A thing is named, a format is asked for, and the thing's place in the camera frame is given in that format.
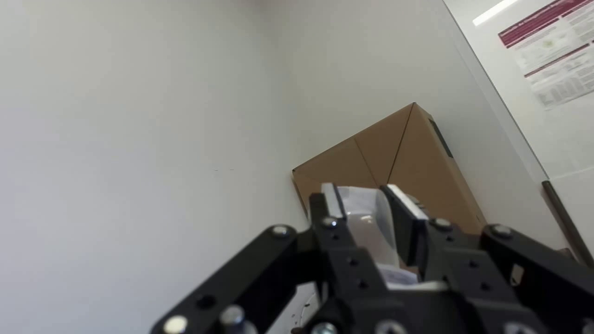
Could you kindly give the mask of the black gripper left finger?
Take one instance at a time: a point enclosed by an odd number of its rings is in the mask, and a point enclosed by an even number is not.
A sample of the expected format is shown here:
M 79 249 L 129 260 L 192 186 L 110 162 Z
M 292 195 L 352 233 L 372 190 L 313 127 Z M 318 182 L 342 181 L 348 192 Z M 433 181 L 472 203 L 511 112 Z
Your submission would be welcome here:
M 348 220 L 329 214 L 322 192 L 311 197 L 311 218 L 322 255 L 320 285 L 329 292 L 309 334 L 398 334 L 398 303 L 370 253 L 355 244 Z

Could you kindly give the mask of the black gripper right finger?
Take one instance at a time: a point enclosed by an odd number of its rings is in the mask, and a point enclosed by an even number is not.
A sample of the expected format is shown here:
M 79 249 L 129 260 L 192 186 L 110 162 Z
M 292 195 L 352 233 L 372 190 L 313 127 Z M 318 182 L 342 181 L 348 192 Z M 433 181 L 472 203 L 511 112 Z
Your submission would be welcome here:
M 417 266 L 424 281 L 443 283 L 457 299 L 457 312 L 472 334 L 534 334 L 534 314 L 524 309 L 480 249 L 448 220 L 431 220 L 398 186 L 381 188 L 394 221 L 400 257 Z

